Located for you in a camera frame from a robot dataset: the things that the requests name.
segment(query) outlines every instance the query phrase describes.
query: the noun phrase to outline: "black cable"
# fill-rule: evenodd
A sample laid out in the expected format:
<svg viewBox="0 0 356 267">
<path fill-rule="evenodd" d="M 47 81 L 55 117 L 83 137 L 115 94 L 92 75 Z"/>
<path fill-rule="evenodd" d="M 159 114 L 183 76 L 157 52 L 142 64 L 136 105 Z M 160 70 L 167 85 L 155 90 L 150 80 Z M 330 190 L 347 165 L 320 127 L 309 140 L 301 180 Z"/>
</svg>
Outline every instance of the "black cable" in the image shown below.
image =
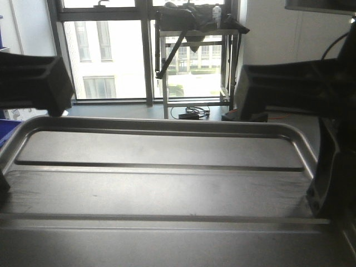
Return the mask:
<svg viewBox="0 0 356 267">
<path fill-rule="evenodd" d="M 173 116 L 173 114 L 172 114 L 172 110 L 173 110 L 173 108 L 174 108 L 174 107 L 172 107 L 172 108 L 171 108 L 171 116 L 172 116 L 172 118 L 175 118 L 176 120 L 178 120 L 179 118 L 176 118 L 176 117 L 175 117 L 175 116 Z"/>
<path fill-rule="evenodd" d="M 209 117 L 210 116 L 210 107 L 207 106 L 209 111 L 207 112 L 202 107 L 186 107 L 186 113 L 195 113 L 199 115 L 199 118 Z"/>
<path fill-rule="evenodd" d="M 349 34 L 349 32 L 341 35 L 339 38 L 337 38 L 329 47 L 328 49 L 324 52 L 323 56 L 322 56 L 322 60 L 325 59 L 325 57 L 327 56 L 327 54 L 329 53 L 329 51 L 334 47 L 335 44 L 337 44 L 339 41 L 341 41 L 343 38 L 345 38 L 347 35 Z"/>
</svg>

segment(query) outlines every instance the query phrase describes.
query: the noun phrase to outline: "metal stand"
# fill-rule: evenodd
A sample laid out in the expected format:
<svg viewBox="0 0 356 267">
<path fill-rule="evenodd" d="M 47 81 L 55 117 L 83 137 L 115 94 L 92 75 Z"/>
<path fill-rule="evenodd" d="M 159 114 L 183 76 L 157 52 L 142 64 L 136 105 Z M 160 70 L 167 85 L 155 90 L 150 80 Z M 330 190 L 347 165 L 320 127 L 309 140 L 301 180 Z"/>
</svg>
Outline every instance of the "metal stand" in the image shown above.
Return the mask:
<svg viewBox="0 0 356 267">
<path fill-rule="evenodd" d="M 167 55 L 166 47 L 170 44 L 166 43 L 166 37 L 176 37 L 179 36 L 181 32 L 168 32 L 160 31 L 160 45 L 161 45 L 161 55 L 162 66 L 165 64 Z M 230 64 L 228 68 L 228 82 L 225 85 L 226 75 L 226 53 L 222 53 L 222 63 L 221 63 L 221 95 L 220 97 L 213 98 L 203 101 L 187 101 L 187 100 L 169 100 L 169 89 L 167 85 L 167 74 L 163 73 L 162 76 L 162 91 L 163 91 L 163 106 L 164 106 L 164 118 L 169 118 L 168 108 L 169 107 L 184 107 L 184 106 L 229 106 L 229 109 L 234 108 L 234 91 L 236 86 L 236 69 L 238 65 L 238 41 L 239 41 L 239 31 L 236 29 L 220 29 L 212 32 L 200 32 L 200 31 L 188 31 L 186 36 L 222 36 L 222 41 L 218 42 L 186 42 L 182 43 L 181 46 L 202 46 L 202 45 L 222 45 L 225 44 L 230 47 L 229 58 Z"/>
</svg>

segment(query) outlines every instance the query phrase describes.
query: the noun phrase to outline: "metal tray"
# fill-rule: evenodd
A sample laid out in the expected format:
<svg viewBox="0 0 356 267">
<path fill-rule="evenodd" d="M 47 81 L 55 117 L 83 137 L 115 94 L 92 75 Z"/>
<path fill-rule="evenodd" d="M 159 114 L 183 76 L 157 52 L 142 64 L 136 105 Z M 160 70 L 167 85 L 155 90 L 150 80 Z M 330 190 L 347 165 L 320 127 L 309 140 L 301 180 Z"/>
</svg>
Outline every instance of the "metal tray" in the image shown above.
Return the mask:
<svg viewBox="0 0 356 267">
<path fill-rule="evenodd" d="M 38 117 L 0 153 L 0 266 L 354 266 L 271 123 Z"/>
</svg>

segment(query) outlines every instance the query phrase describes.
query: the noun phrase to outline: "window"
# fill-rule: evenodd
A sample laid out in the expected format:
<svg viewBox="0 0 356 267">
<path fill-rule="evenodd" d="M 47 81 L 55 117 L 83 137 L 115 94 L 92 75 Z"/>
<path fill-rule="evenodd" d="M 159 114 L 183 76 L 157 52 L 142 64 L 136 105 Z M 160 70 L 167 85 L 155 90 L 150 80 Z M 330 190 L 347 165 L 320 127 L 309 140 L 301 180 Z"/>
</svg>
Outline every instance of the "window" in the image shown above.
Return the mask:
<svg viewBox="0 0 356 267">
<path fill-rule="evenodd" d="M 98 0 L 63 0 L 63 5 L 66 8 L 81 8 L 93 7 L 98 4 Z M 135 0 L 116 0 L 101 2 L 106 7 L 134 7 Z"/>
<path fill-rule="evenodd" d="M 221 46 L 212 46 L 212 57 L 213 58 L 221 57 Z"/>
<path fill-rule="evenodd" d="M 202 58 L 209 58 L 209 46 L 202 46 L 201 47 L 201 57 Z"/>
<path fill-rule="evenodd" d="M 77 55 L 78 49 L 73 42 L 75 34 L 72 30 L 76 23 L 64 23 L 76 98 L 82 100 L 89 95 L 83 85 L 83 78 L 88 76 L 117 77 L 115 86 L 120 90 L 114 95 L 115 98 L 145 98 L 145 68 L 140 21 L 100 21 L 99 23 L 86 21 L 90 63 L 79 60 Z"/>
<path fill-rule="evenodd" d="M 116 98 L 114 77 L 84 77 L 87 99 Z"/>
<path fill-rule="evenodd" d="M 108 28 L 107 21 L 97 21 L 96 26 L 98 30 L 101 60 L 110 61 L 112 60 L 112 56 L 111 56 L 110 35 L 109 35 L 109 28 Z"/>
<path fill-rule="evenodd" d="M 237 0 L 191 0 L 191 3 L 223 4 L 222 8 L 230 13 L 232 1 Z M 63 46 L 62 51 L 68 48 L 77 99 L 134 98 L 145 99 L 150 105 L 154 97 L 162 97 L 161 81 L 155 79 L 152 60 L 155 11 L 166 2 L 168 0 L 111 0 L 102 2 L 106 8 L 93 8 L 98 0 L 47 0 L 52 21 L 59 22 L 53 24 L 56 48 L 59 50 L 66 41 L 67 46 Z M 187 0 L 169 2 L 181 6 Z M 168 37 L 167 43 L 176 40 L 176 36 Z M 205 41 L 221 42 L 221 38 L 206 37 Z M 168 83 L 178 86 L 187 97 L 215 96 L 211 92 L 215 92 L 215 87 L 220 89 L 221 75 L 214 66 L 221 65 L 225 59 L 213 58 L 212 54 L 212 48 L 204 48 L 204 51 L 199 48 L 193 54 L 188 47 L 181 48 L 168 69 Z M 104 82 L 107 88 L 114 88 L 110 92 L 93 89 L 100 87 L 99 80 L 88 80 L 105 77 L 115 77 L 112 82 Z"/>
<path fill-rule="evenodd" d="M 178 50 L 178 58 L 180 60 L 183 60 L 187 58 L 187 48 L 186 47 L 180 47 Z"/>
<path fill-rule="evenodd" d="M 76 21 L 75 30 L 80 61 L 90 61 L 89 43 L 85 21 Z"/>
</svg>

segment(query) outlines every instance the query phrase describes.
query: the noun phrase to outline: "cable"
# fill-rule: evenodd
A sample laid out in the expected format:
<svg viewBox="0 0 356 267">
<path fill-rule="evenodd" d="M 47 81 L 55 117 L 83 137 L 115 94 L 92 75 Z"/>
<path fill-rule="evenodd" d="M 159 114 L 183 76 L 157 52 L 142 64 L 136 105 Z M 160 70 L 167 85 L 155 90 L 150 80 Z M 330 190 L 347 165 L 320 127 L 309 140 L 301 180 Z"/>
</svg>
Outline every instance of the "cable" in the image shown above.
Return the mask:
<svg viewBox="0 0 356 267">
<path fill-rule="evenodd" d="M 287 115 L 281 116 L 281 117 L 268 118 L 268 120 L 280 120 L 281 118 L 287 118 L 287 117 L 289 117 L 289 116 L 290 116 L 290 114 L 287 114 Z"/>
<path fill-rule="evenodd" d="M 325 57 L 327 56 L 327 54 L 329 53 L 329 51 L 334 47 L 335 44 L 337 44 L 339 41 L 341 41 L 343 38 L 345 38 L 347 35 L 349 34 L 349 32 L 341 35 L 339 38 L 337 38 L 329 47 L 328 49 L 325 50 L 323 56 L 322 56 L 322 60 L 325 59 Z"/>
<path fill-rule="evenodd" d="M 175 118 L 176 120 L 178 120 L 178 118 L 176 118 L 176 117 L 175 117 L 175 116 L 173 116 L 173 114 L 172 114 L 172 110 L 173 110 L 173 108 L 174 108 L 174 107 L 172 107 L 172 108 L 171 108 L 171 116 L 172 116 L 172 118 Z"/>
<path fill-rule="evenodd" d="M 209 111 L 204 110 L 202 107 L 186 107 L 186 113 L 195 113 L 199 115 L 199 118 L 209 117 L 210 116 L 210 107 L 207 106 Z"/>
</svg>

